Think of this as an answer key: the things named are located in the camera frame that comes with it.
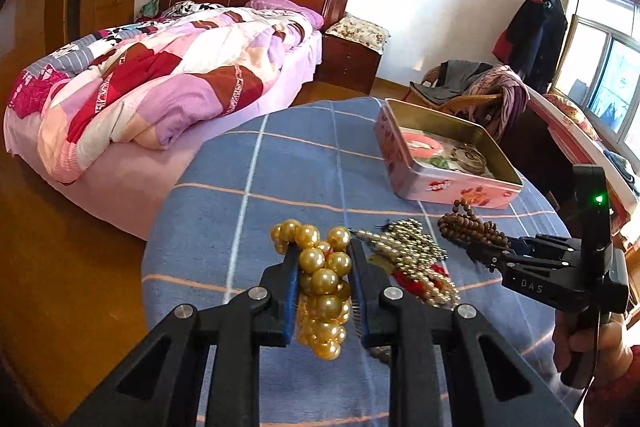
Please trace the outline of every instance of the red tassel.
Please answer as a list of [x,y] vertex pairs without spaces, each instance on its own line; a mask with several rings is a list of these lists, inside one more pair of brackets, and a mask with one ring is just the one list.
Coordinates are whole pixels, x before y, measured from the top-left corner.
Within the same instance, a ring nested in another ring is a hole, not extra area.
[[407,290],[411,295],[415,295],[416,297],[422,298],[424,296],[424,286],[417,281],[412,281],[400,270],[395,270],[393,272],[394,279],[396,282]]
[[432,264],[431,269],[434,272],[439,273],[440,275],[444,275],[444,277],[449,277],[449,274],[447,273],[447,271],[439,264]]

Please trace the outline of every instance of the bead necklace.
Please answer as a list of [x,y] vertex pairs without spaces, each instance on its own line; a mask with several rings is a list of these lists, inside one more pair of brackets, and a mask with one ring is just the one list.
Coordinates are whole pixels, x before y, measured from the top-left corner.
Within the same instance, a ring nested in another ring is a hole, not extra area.
[[499,232],[495,223],[483,222],[476,216],[471,205],[465,199],[454,201],[452,211],[444,214],[438,220],[440,233],[445,239],[462,241],[462,243],[481,241],[496,247],[511,248],[506,234]]
[[375,253],[386,257],[394,265],[396,281],[427,304],[454,307],[460,301],[449,274],[437,264],[447,258],[447,252],[430,235],[422,233],[417,219],[388,223],[382,227],[383,233],[351,232]]
[[282,255],[290,243],[301,249],[296,338],[316,357],[336,359],[347,336],[344,324],[351,316],[351,288],[343,279],[351,271],[351,257],[346,253],[351,234],[345,227],[334,227],[324,241],[313,225],[287,219],[271,229],[271,240]]

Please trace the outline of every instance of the pearl necklace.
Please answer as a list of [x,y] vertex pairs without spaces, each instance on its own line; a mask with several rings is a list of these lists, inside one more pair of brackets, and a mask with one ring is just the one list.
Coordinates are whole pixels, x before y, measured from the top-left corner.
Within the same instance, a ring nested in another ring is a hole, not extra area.
[[396,270],[409,281],[411,288],[406,287],[406,280],[394,273],[396,280],[415,296],[431,306],[454,307],[458,304],[458,289],[437,264],[447,258],[447,252],[430,235],[422,233],[420,221],[407,219],[388,223],[382,231],[383,233],[372,233],[350,230],[375,253],[391,261]]

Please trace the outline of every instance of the table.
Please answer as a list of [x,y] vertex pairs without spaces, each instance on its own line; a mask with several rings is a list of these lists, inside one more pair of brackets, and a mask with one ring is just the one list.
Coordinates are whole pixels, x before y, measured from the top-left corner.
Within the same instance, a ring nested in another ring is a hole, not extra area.
[[[166,198],[148,240],[142,264],[148,327],[178,304],[204,309],[255,285],[265,267],[282,259],[271,247],[269,231],[289,217],[322,233],[336,225],[373,230],[387,219],[414,217],[434,235],[437,219],[450,207],[393,194],[373,133],[379,111],[375,98],[314,102],[205,142]],[[476,211],[508,235],[567,234],[526,180],[507,209]],[[447,269],[462,301],[489,318],[572,407],[577,393],[560,383],[552,362],[553,310],[503,288],[497,273],[434,238],[449,252]],[[360,347],[352,322],[347,329],[342,354],[333,362],[316,359],[298,343],[261,349],[263,425],[386,425],[388,367]],[[199,422],[204,411],[201,399]]]

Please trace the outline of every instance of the quilt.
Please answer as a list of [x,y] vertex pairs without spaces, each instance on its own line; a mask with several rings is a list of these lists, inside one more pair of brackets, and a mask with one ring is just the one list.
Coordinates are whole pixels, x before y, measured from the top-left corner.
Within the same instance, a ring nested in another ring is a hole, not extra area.
[[59,182],[77,180],[111,142],[166,149],[192,124],[255,102],[312,32],[299,13],[250,8],[129,27],[136,34],[76,41],[18,81],[10,107],[21,93],[38,99],[18,116],[41,112],[38,155]]

